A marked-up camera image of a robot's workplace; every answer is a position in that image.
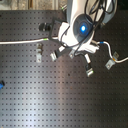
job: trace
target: white robot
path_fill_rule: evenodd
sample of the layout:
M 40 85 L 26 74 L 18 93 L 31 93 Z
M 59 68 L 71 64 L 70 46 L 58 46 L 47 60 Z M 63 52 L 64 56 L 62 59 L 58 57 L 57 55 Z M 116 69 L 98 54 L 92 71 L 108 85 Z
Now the white robot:
M 69 49 L 71 58 L 79 55 L 84 63 L 86 60 L 87 76 L 92 75 L 87 52 L 94 54 L 101 43 L 93 40 L 95 29 L 110 21 L 116 9 L 117 0 L 68 0 L 67 22 L 62 22 L 58 34 L 61 47 L 51 54 L 52 60 L 55 61 Z

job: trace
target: pegboard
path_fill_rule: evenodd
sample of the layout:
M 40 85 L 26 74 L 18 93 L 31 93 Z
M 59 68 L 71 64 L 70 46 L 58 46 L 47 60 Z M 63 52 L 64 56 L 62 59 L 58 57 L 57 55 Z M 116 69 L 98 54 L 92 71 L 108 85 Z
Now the pegboard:
M 108 41 L 120 59 L 128 55 L 128 15 L 118 11 L 113 20 L 97 30 L 95 40 Z M 47 37 L 39 24 L 64 19 L 60 11 L 1 11 L 0 41 Z M 36 43 L 0 45 L 0 126 L 3 128 L 127 128 L 128 62 L 110 71 L 107 46 L 90 55 L 95 74 L 87 78 L 79 57 L 68 54 L 52 62 L 58 49 L 44 41 L 42 63 L 36 63 Z

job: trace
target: white cable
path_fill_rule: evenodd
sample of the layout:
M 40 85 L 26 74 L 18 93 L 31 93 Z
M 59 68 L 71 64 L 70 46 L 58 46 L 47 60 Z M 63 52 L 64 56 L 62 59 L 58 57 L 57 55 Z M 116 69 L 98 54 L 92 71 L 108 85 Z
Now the white cable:
M 49 40 L 48 38 L 28 40 L 28 41 L 11 41 L 11 42 L 0 42 L 0 44 L 25 44 L 25 43 L 37 43 L 41 41 Z
M 110 48 L 109 43 L 107 43 L 107 42 L 102 42 L 102 43 L 103 43 L 103 44 L 106 44 L 106 45 L 108 46 L 108 49 L 109 49 L 109 56 L 110 56 L 111 59 L 113 59 L 112 53 L 111 53 L 111 48 Z M 127 61 L 127 60 L 128 60 L 128 57 L 125 58 L 125 59 L 123 59 L 123 60 L 120 60 L 120 61 L 117 61 L 117 60 L 114 60 L 114 61 L 115 61 L 116 63 L 122 63 L 122 62 Z

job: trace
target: metal clip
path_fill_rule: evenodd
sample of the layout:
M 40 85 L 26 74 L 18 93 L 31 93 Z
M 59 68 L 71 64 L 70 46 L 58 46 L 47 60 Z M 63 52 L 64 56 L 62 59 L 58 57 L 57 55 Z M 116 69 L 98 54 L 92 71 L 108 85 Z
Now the metal clip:
M 113 55 L 113 59 L 110 59 L 110 60 L 107 62 L 107 64 L 105 65 L 106 68 L 107 68 L 108 70 L 110 70 L 111 67 L 116 64 L 116 62 L 114 61 L 114 59 L 115 59 L 115 60 L 118 60 L 118 58 L 119 58 L 119 54 L 118 54 L 117 52 L 115 52 L 114 55 Z

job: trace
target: glowing blue light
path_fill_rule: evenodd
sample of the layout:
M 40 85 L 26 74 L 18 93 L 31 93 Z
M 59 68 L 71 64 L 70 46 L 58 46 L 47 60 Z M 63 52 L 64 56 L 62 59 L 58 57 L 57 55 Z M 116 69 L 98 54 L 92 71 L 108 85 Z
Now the glowing blue light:
M 82 31 L 82 32 L 85 32 L 85 30 L 86 30 L 86 27 L 85 27 L 85 26 L 82 26 L 82 27 L 81 27 L 81 31 Z

